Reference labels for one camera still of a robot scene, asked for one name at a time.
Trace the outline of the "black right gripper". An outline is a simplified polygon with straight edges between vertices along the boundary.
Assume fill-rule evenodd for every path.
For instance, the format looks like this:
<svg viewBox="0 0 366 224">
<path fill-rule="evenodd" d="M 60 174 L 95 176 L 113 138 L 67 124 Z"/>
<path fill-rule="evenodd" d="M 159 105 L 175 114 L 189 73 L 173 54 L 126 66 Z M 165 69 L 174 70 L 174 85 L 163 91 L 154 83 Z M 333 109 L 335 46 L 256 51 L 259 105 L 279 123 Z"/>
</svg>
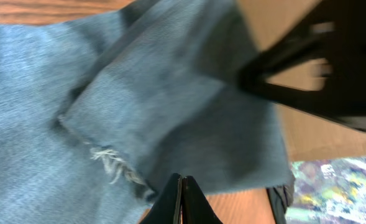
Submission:
<svg viewBox="0 0 366 224">
<path fill-rule="evenodd" d="M 366 0 L 320 1 L 313 21 L 297 22 L 279 41 L 247 62 L 239 87 L 255 96 L 366 133 Z M 314 60 L 320 90 L 266 83 Z"/>
</svg>

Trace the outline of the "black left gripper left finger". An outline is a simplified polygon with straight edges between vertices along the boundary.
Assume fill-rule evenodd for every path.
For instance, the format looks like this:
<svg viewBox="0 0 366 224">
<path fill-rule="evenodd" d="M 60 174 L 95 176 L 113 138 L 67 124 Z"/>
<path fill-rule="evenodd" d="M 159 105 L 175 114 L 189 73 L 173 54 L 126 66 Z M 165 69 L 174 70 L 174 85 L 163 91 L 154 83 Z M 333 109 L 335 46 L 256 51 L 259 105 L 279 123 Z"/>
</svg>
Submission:
<svg viewBox="0 0 366 224">
<path fill-rule="evenodd" d="M 174 173 L 140 224 L 180 224 L 181 194 L 182 176 Z"/>
</svg>

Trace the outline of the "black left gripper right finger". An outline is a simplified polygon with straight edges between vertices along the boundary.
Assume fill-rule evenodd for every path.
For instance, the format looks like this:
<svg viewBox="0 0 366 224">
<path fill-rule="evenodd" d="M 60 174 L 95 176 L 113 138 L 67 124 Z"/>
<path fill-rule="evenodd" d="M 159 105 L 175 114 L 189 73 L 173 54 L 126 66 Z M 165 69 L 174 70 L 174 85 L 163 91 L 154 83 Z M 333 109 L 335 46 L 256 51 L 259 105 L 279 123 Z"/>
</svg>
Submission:
<svg viewBox="0 0 366 224">
<path fill-rule="evenodd" d="M 183 178 L 182 224 L 222 224 L 192 176 Z"/>
</svg>

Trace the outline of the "light blue denim jeans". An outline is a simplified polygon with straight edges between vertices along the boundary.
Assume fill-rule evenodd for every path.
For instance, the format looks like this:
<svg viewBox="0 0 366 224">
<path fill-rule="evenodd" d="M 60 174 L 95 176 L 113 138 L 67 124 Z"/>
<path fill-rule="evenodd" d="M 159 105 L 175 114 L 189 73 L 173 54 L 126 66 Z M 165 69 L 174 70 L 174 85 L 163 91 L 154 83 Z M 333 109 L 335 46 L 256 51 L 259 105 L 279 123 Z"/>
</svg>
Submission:
<svg viewBox="0 0 366 224">
<path fill-rule="evenodd" d="M 215 194 L 290 181 L 234 1 L 135 1 L 0 24 L 0 223 L 135 223 L 172 173 Z"/>
</svg>

